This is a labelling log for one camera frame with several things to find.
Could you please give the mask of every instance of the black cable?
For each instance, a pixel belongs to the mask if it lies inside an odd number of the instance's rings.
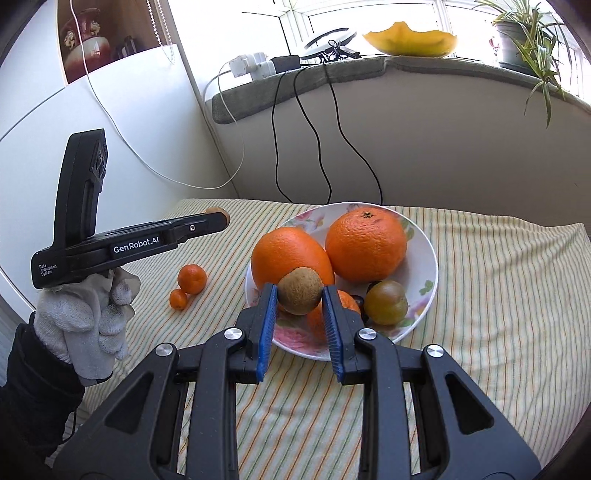
[[[333,100],[335,101],[336,123],[339,126],[339,132],[341,134],[341,137],[343,137],[343,140],[345,140],[347,142],[347,144],[351,147],[351,149],[355,153],[357,153],[359,158],[361,158],[361,160],[363,160],[363,162],[365,162],[365,164],[367,165],[367,168],[369,168],[369,171],[374,176],[375,183],[378,185],[378,190],[379,190],[379,204],[383,205],[384,204],[384,194],[382,192],[382,186],[379,183],[378,176],[375,174],[375,172],[374,172],[373,168],[371,167],[371,165],[369,164],[369,162],[365,159],[365,157],[361,153],[359,153],[359,151],[353,146],[353,144],[349,141],[349,139],[345,136],[345,133],[343,132],[343,127],[340,125],[339,103],[336,100],[335,89],[333,88],[332,82],[330,81],[329,71],[326,68],[326,63],[323,62],[322,66],[324,67],[324,73],[326,75],[326,80],[328,81],[328,84],[330,86],[330,91],[333,94]]]
[[[275,106],[277,105],[277,94],[279,93],[279,85],[281,85],[281,81],[287,72],[284,72],[280,77],[279,81],[277,82],[277,89],[275,90],[275,98],[273,99],[273,110],[271,111],[271,125],[273,127],[273,141],[275,142],[275,185],[277,185],[277,190],[281,193],[289,203],[293,203],[281,187],[279,186],[279,178],[278,178],[278,170],[279,170],[279,148],[277,147],[277,131],[275,130]]]
[[[314,135],[316,136],[316,142],[318,143],[318,163],[320,164],[320,169],[322,170],[322,175],[324,175],[324,179],[326,180],[326,184],[329,186],[329,198],[328,198],[328,200],[326,200],[326,204],[325,204],[325,205],[328,205],[330,203],[330,199],[332,198],[332,185],[330,184],[330,180],[327,177],[326,172],[324,171],[324,165],[322,164],[322,148],[320,146],[320,137],[318,136],[318,132],[314,128],[314,125],[312,125],[312,122],[308,118],[308,115],[306,115],[306,112],[304,110],[304,106],[300,102],[300,97],[298,96],[297,89],[296,89],[296,79],[299,77],[300,73],[302,73],[304,70],[307,70],[307,69],[301,69],[298,73],[296,73],[294,75],[293,87],[294,87],[295,99],[297,100],[297,103],[300,106],[301,113],[304,115],[304,118],[306,119],[306,121],[308,122],[308,125],[310,126],[310,128],[314,132]]]

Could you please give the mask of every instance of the window sill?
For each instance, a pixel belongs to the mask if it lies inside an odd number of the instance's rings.
[[[510,83],[529,90],[538,82],[538,79],[535,77],[513,72],[512,70],[485,65],[476,61],[459,60],[449,57],[432,59],[425,57],[378,56],[329,63],[327,64],[327,68],[332,83],[352,82],[354,80],[379,77],[388,69],[410,73],[480,77],[497,82]],[[295,96],[293,76],[297,72],[298,70],[295,70],[285,75],[285,79],[281,82],[281,87],[277,95],[277,103],[285,102]],[[223,98],[236,120],[240,120],[273,106],[277,81],[278,76],[275,75],[256,82],[239,85],[233,89],[224,91]],[[298,94],[317,89],[327,83],[324,68],[322,65],[309,67],[309,72],[300,75],[297,82]],[[557,99],[563,100],[555,88],[551,90],[551,94]],[[578,97],[565,92],[564,101],[579,107],[591,115],[591,105]],[[231,124],[232,118],[224,107],[219,93],[214,95],[211,103],[214,121],[220,125]]]

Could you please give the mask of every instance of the glove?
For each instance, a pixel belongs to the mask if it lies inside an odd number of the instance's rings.
[[[116,268],[107,277],[92,274],[80,283],[41,292],[35,321],[37,337],[60,360],[72,364],[84,386],[105,380],[115,359],[127,354],[125,328],[135,311],[139,278]]]

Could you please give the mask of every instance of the kiwi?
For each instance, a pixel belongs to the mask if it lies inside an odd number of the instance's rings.
[[[323,288],[324,284],[315,270],[296,268],[277,284],[277,300],[287,312],[305,315],[320,303]]]

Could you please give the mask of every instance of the plug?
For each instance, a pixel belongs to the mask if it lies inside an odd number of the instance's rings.
[[[230,70],[234,78],[241,77],[247,73],[251,74],[253,80],[260,80],[264,77],[275,75],[275,65],[267,56],[259,51],[246,55],[239,55],[229,62]]]

